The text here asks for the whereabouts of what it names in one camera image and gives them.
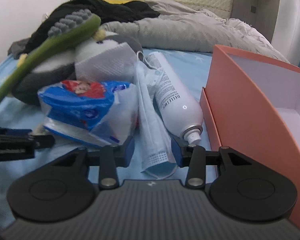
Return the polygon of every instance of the rolled comforter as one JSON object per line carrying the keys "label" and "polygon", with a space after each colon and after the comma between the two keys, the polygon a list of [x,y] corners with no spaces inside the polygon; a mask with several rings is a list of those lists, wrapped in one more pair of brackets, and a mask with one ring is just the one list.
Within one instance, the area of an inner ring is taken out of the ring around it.
{"label": "rolled comforter", "polygon": [[213,52],[213,46],[221,44],[288,62],[261,33],[238,19],[222,19],[206,9],[195,11],[171,0],[147,3],[160,12],[158,18],[109,22],[100,28],[134,37],[148,48]]}

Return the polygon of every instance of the light blue bed sheet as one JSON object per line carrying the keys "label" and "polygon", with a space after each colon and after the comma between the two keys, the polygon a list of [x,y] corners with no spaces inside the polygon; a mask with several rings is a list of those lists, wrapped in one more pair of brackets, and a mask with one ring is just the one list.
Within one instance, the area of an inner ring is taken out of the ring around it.
{"label": "light blue bed sheet", "polygon": [[[201,89],[206,85],[211,63],[210,53],[194,53],[172,50],[145,49],[144,54],[150,52],[162,52],[181,81],[189,88],[193,96],[199,101]],[[0,84],[12,73],[17,61],[9,56],[0,64]],[[15,98],[5,98],[0,104],[0,126],[15,129],[34,129],[43,121],[43,114],[39,107],[29,106]],[[210,150],[209,138],[205,124],[203,123],[201,146]],[[124,179],[153,179],[146,173],[141,173],[140,152],[142,146],[139,140],[138,130],[135,132],[135,152],[128,168],[118,168],[120,183]],[[9,205],[6,201],[6,192],[9,185],[17,178],[35,170],[38,167],[68,153],[79,147],[80,144],[67,139],[56,137],[56,144],[52,149],[37,151],[34,159],[0,162],[0,230],[7,227],[14,221]],[[181,179],[184,183],[188,168],[178,168],[169,179]],[[207,167],[207,182],[212,182],[216,178],[213,166]],[[98,167],[91,167],[89,180],[96,183],[98,181]]]}

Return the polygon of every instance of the black tool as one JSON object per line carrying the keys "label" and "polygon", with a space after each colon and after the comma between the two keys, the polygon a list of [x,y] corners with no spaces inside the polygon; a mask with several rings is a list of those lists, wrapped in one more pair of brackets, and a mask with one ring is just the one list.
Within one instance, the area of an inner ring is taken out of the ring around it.
{"label": "black tool", "polygon": [[55,139],[52,135],[32,136],[32,130],[0,127],[0,161],[34,158],[34,150],[50,148]]}
{"label": "black tool", "polygon": [[[297,191],[286,177],[229,147],[218,152],[172,139],[179,180],[125,180],[131,138],[120,147],[89,153],[78,148],[16,180],[7,199],[16,221],[4,240],[75,239],[256,239],[298,240],[289,221]],[[100,165],[99,184],[88,181],[89,166]],[[219,177],[205,183],[205,166]]]}

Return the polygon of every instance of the orange box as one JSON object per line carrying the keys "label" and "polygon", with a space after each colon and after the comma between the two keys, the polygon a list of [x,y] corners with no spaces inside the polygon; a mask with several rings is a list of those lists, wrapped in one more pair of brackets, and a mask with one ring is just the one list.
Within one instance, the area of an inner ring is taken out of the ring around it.
{"label": "orange box", "polygon": [[217,45],[200,104],[212,150],[230,146],[296,185],[300,228],[300,68]]}

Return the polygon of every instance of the brush head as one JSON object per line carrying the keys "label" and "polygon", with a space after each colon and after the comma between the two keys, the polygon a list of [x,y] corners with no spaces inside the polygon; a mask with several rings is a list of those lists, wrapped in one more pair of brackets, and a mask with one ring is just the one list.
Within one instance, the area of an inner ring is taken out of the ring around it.
{"label": "brush head", "polygon": [[56,37],[62,33],[66,33],[83,22],[87,21],[92,16],[92,13],[88,9],[81,9],[80,11],[73,12],[67,15],[65,18],[60,19],[54,26],[48,31],[49,38]]}

